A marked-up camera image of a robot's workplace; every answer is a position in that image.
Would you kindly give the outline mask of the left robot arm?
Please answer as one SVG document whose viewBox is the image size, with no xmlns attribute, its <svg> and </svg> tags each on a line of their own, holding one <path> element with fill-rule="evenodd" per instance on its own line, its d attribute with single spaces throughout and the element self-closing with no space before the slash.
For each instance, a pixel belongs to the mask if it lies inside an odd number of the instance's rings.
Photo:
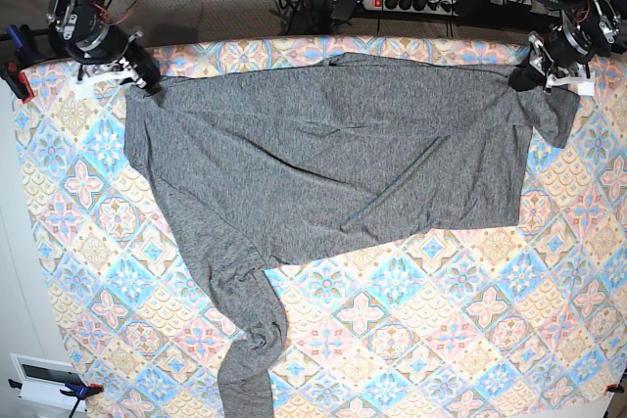
<svg viewBox="0 0 627 418">
<path fill-rule="evenodd" d="M 546 33 L 529 34 L 528 55 L 509 86 L 518 92 L 541 87 L 547 94 L 569 87 L 591 96 L 596 78 L 590 62 L 626 52 L 626 0 L 538 1 L 558 12 L 558 22 Z"/>
</svg>

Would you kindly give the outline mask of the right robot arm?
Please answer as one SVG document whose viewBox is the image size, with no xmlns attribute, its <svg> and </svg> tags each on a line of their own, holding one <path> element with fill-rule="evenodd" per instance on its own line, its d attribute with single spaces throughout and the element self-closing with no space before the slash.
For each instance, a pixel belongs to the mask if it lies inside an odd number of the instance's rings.
<svg viewBox="0 0 627 418">
<path fill-rule="evenodd" d="M 122 28 L 136 4 L 116 20 L 106 1 L 50 0 L 46 19 L 54 52 L 78 63 L 79 85 L 115 80 L 155 91 L 161 72 L 141 44 L 142 29 L 127 32 Z"/>
</svg>

